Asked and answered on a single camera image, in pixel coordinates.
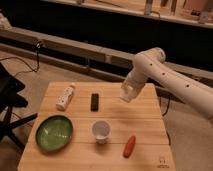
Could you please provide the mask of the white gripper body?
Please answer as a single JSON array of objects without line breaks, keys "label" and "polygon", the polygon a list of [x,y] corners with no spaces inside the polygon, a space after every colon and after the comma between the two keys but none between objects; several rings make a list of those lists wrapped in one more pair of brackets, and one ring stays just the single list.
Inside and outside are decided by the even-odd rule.
[{"label": "white gripper body", "polygon": [[121,85],[121,90],[129,90],[132,92],[133,99],[135,99],[139,95],[142,88],[143,84],[136,81],[125,80]]}]

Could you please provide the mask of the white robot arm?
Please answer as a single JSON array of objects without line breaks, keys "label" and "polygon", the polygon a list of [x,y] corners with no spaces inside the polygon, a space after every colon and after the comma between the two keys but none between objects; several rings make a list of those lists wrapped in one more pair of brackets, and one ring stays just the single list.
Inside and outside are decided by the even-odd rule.
[{"label": "white robot arm", "polygon": [[131,102],[151,78],[206,119],[213,120],[213,88],[165,66],[165,59],[165,52],[159,47],[137,53],[132,59],[133,68],[121,85],[120,98]]}]

